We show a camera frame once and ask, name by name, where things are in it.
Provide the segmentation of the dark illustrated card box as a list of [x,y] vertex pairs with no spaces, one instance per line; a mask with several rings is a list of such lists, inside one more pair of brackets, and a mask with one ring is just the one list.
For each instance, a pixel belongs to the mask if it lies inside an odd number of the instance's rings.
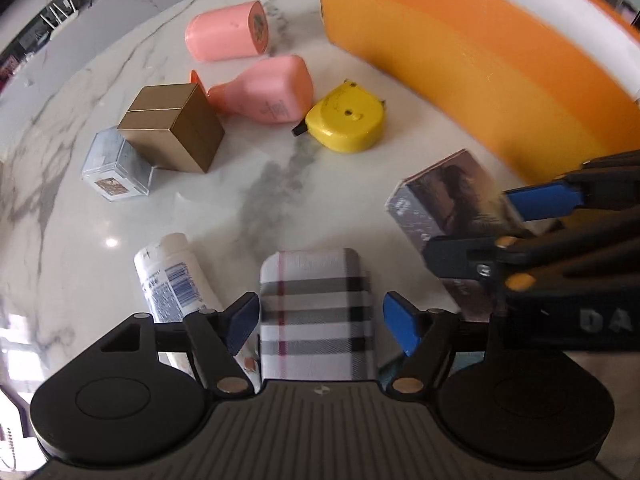
[[416,250],[436,236],[530,233],[510,200],[467,150],[401,180],[385,209]]

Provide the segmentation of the white blue-label lotion tube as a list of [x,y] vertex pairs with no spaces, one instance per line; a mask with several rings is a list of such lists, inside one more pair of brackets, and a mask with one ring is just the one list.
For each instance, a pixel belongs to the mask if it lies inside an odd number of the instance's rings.
[[183,233],[170,233],[141,248],[134,255],[134,266],[157,323],[178,323],[193,312],[224,310]]

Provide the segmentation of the plaid fabric case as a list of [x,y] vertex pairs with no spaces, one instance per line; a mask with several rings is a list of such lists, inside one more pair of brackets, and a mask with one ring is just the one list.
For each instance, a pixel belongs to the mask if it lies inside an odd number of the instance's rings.
[[260,269],[263,380],[373,380],[374,307],[352,248],[276,252]]

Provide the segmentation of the orange cardboard box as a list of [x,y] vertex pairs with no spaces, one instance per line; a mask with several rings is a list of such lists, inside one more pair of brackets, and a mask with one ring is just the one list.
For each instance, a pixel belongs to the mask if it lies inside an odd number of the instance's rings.
[[320,0],[332,44],[429,100],[524,181],[635,150],[639,107],[506,0]]

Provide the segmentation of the yellow tape measure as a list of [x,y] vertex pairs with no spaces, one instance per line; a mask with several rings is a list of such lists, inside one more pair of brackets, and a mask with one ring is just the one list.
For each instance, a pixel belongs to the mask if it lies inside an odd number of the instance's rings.
[[385,102],[346,79],[311,107],[292,135],[308,133],[331,151],[360,153],[381,141],[385,119]]

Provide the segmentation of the clear acrylic box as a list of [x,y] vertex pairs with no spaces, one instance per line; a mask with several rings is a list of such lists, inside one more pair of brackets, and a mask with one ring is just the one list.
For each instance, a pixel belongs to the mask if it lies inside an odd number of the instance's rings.
[[110,202],[148,196],[153,167],[115,128],[98,132],[91,143],[81,180]]

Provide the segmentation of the brown cardboard box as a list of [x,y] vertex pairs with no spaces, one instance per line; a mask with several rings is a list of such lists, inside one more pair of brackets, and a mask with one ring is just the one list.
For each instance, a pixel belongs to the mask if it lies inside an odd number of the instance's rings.
[[117,129],[152,166],[192,174],[206,174],[224,138],[198,84],[142,88]]

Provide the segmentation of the pink pump bottle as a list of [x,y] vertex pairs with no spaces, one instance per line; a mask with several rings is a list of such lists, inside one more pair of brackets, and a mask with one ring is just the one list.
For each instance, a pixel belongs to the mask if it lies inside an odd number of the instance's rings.
[[206,91],[218,114],[238,115],[260,124],[300,122],[314,105],[314,85],[303,58],[265,58],[232,81]]

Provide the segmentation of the pink cylinder jar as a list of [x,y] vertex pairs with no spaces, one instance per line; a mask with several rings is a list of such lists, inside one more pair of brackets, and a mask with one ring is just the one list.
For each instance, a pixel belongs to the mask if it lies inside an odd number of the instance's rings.
[[217,62],[262,55],[269,44],[267,15],[259,0],[198,14],[184,31],[195,61]]

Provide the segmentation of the white wifi router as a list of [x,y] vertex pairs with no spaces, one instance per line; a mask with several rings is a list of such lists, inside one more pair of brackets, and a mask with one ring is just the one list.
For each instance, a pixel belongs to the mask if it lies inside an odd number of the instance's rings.
[[78,9],[73,0],[52,0],[38,16],[48,29],[55,30],[67,21],[77,18]]

